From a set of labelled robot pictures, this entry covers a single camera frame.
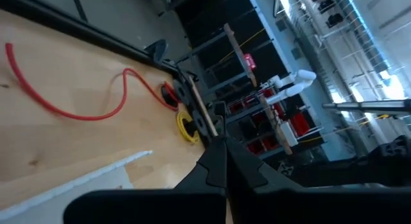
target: black cable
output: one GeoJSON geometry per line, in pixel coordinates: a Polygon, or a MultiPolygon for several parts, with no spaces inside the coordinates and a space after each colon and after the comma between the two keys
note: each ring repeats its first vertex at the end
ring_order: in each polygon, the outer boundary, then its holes
{"type": "Polygon", "coordinates": [[[84,22],[89,22],[87,20],[87,16],[85,16],[85,12],[84,12],[84,9],[83,9],[83,6],[82,6],[82,3],[80,2],[80,0],[73,0],[73,1],[74,1],[74,4],[76,5],[77,12],[78,12],[78,15],[80,16],[80,18],[84,22]]]}

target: black bar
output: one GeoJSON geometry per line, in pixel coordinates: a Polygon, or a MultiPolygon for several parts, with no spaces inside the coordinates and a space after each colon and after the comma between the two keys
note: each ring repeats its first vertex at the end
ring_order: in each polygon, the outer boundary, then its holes
{"type": "MultiPolygon", "coordinates": [[[[250,51],[248,51],[247,53],[252,54],[253,52],[258,51],[258,50],[260,50],[261,48],[263,48],[263,47],[271,44],[272,41],[273,41],[273,39],[267,40],[267,41],[263,42],[262,44],[260,44],[260,45],[258,45],[258,46],[256,46],[256,47],[252,48],[252,49],[251,49],[250,51]]],[[[227,67],[227,65],[228,65],[229,63],[231,63],[232,60],[234,60],[234,57],[233,57],[232,55],[230,55],[230,57],[227,57],[224,61],[218,62],[217,64],[214,64],[214,65],[212,65],[211,67],[207,68],[207,69],[205,70],[205,72],[209,73],[209,72],[211,72],[211,71],[215,71],[217,68],[218,68],[218,69],[221,69],[221,68],[223,68],[223,67],[227,67]]]]}
{"type": "Polygon", "coordinates": [[[238,90],[230,90],[229,92],[222,94],[222,95],[217,95],[218,100],[226,101],[225,99],[228,98],[229,96],[232,96],[235,93],[241,92],[244,90],[246,87],[249,87],[251,85],[251,82],[244,83],[243,85],[240,86],[238,90]]]}
{"type": "Polygon", "coordinates": [[[235,114],[233,116],[228,117],[227,118],[227,124],[238,121],[239,119],[241,119],[245,116],[248,116],[250,114],[253,114],[253,113],[257,112],[258,110],[262,110],[262,109],[263,109],[262,104],[255,105],[251,108],[248,108],[248,109],[244,110],[243,112],[240,112],[239,114],[235,114]]]}
{"type": "Polygon", "coordinates": [[[275,155],[277,155],[277,154],[281,154],[284,158],[285,158],[285,156],[286,156],[286,154],[285,154],[285,152],[284,152],[284,147],[278,147],[278,148],[276,148],[276,149],[274,149],[274,150],[268,150],[268,151],[266,151],[266,152],[264,152],[264,153],[262,153],[260,156],[258,156],[258,158],[260,159],[260,160],[266,160],[266,159],[268,159],[268,158],[270,158],[270,157],[272,157],[272,156],[275,156],[275,155]]]}
{"type": "Polygon", "coordinates": [[[77,12],[78,12],[78,15],[80,16],[80,18],[82,18],[82,20],[84,20],[85,22],[89,22],[89,20],[87,19],[87,16],[85,16],[85,12],[83,10],[82,2],[80,2],[80,0],[73,0],[73,1],[74,1],[74,4],[76,5],[77,12]]]}
{"type": "Polygon", "coordinates": [[[156,64],[146,51],[109,35],[42,0],[0,0],[0,8],[82,41],[165,71],[174,78],[179,75],[179,70],[174,65],[165,61],[156,64]]]}
{"type": "Polygon", "coordinates": [[[361,111],[377,114],[410,114],[411,99],[387,101],[363,101],[345,103],[326,103],[324,108],[338,111],[361,111]]]}
{"type": "Polygon", "coordinates": [[[222,83],[219,83],[219,84],[211,87],[210,89],[207,89],[207,92],[203,93],[202,96],[206,96],[208,94],[214,93],[214,92],[224,88],[225,86],[230,85],[230,84],[236,82],[237,80],[239,80],[243,77],[246,77],[246,76],[247,76],[246,73],[240,73],[240,74],[234,76],[233,78],[230,78],[230,79],[228,79],[228,80],[226,80],[222,83]]]}
{"type": "Polygon", "coordinates": [[[205,41],[204,43],[202,43],[201,45],[199,45],[198,47],[196,47],[195,49],[191,50],[189,53],[183,55],[182,57],[180,57],[178,60],[176,60],[176,63],[180,63],[182,61],[185,61],[189,58],[191,58],[193,55],[199,53],[200,51],[202,51],[203,49],[207,48],[208,46],[210,46],[211,44],[213,44],[214,42],[216,42],[217,40],[223,38],[226,35],[226,32],[221,32],[220,34],[216,35],[215,37],[213,37],[212,39],[205,41]]]}
{"type": "Polygon", "coordinates": [[[266,132],[265,134],[258,135],[258,136],[256,136],[255,138],[252,138],[252,139],[250,139],[250,140],[247,140],[247,141],[245,141],[245,142],[242,143],[242,144],[244,144],[245,146],[247,146],[247,145],[253,143],[254,141],[261,140],[261,139],[263,139],[263,138],[265,138],[265,137],[270,137],[271,135],[275,135],[275,131],[268,131],[268,132],[266,132]]]}

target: red cable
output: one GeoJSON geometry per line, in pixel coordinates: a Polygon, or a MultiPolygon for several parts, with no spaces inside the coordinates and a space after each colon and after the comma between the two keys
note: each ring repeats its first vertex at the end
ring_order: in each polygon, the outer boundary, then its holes
{"type": "Polygon", "coordinates": [[[175,94],[174,89],[167,82],[164,82],[164,87],[166,88],[167,93],[170,95],[173,101],[180,103],[180,100],[177,99],[177,95],[175,94]]]}
{"type": "Polygon", "coordinates": [[[123,97],[121,98],[120,104],[115,108],[113,111],[109,112],[108,114],[102,115],[102,116],[79,116],[76,114],[72,114],[66,111],[63,111],[56,106],[52,105],[50,102],[45,100],[36,90],[28,83],[28,81],[25,79],[23,74],[21,73],[19,66],[17,65],[17,62],[15,60],[14,52],[13,52],[13,44],[11,43],[6,43],[6,54],[8,58],[8,62],[10,66],[12,67],[12,70],[17,77],[21,87],[31,96],[35,101],[39,102],[44,108],[60,114],[61,116],[65,116],[71,119],[77,119],[81,121],[100,121],[102,119],[107,119],[109,117],[112,117],[116,115],[124,106],[127,100],[127,73],[132,73],[137,79],[143,83],[143,85],[150,91],[150,93],[158,100],[160,101],[161,104],[163,104],[165,107],[177,111],[177,107],[173,107],[171,105],[168,105],[166,102],[164,102],[156,93],[153,91],[153,89],[147,84],[147,82],[141,77],[135,70],[130,69],[130,68],[125,68],[123,70],[123,97]]]}

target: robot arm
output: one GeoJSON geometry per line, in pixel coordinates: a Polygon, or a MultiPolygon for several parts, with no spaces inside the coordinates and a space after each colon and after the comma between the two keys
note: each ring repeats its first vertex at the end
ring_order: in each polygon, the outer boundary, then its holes
{"type": "Polygon", "coordinates": [[[269,105],[273,105],[281,100],[302,92],[305,88],[309,87],[313,83],[316,77],[317,75],[315,73],[302,69],[298,70],[296,73],[290,74],[283,79],[280,79],[278,76],[274,76],[267,81],[269,86],[275,86],[277,89],[280,89],[281,87],[284,87],[289,83],[294,83],[294,85],[278,92],[274,96],[267,98],[267,103],[269,105]]]}

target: wooden stick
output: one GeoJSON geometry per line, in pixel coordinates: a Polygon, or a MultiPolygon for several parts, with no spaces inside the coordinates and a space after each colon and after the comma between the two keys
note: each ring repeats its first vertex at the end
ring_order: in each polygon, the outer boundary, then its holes
{"type": "Polygon", "coordinates": [[[287,142],[287,138],[285,137],[283,131],[281,130],[281,127],[279,123],[276,121],[275,115],[272,112],[270,106],[268,105],[267,101],[265,100],[264,96],[260,96],[259,100],[261,104],[263,105],[263,109],[265,111],[265,114],[268,117],[268,120],[270,121],[270,124],[274,128],[275,132],[277,133],[277,138],[279,139],[279,144],[283,145],[284,151],[287,155],[293,154],[293,151],[291,150],[290,145],[287,142]]]}
{"type": "Polygon", "coordinates": [[[213,121],[211,120],[210,115],[208,114],[208,111],[207,111],[207,109],[206,109],[206,106],[204,105],[204,103],[203,103],[203,101],[202,101],[202,99],[201,99],[200,93],[198,93],[198,90],[197,90],[197,88],[195,87],[193,78],[192,78],[191,76],[189,76],[189,77],[188,77],[188,80],[190,81],[190,83],[191,83],[192,86],[193,86],[192,88],[193,88],[193,92],[194,92],[195,99],[198,101],[198,104],[200,105],[200,108],[201,108],[201,110],[202,110],[202,112],[203,112],[203,114],[204,114],[204,116],[205,116],[205,121],[207,122],[208,127],[210,127],[211,132],[213,133],[213,136],[215,136],[215,137],[218,136],[216,127],[214,126],[213,121]]]}
{"type": "Polygon", "coordinates": [[[247,74],[247,76],[250,78],[251,83],[253,84],[254,87],[257,87],[257,80],[256,77],[254,76],[254,73],[251,71],[251,68],[247,64],[247,61],[245,61],[244,58],[244,53],[240,48],[240,45],[238,44],[236,37],[234,37],[234,32],[231,30],[230,26],[228,24],[224,24],[224,31],[226,32],[229,41],[232,45],[232,48],[234,49],[234,52],[240,59],[240,62],[242,66],[244,67],[244,71],[247,74]]]}

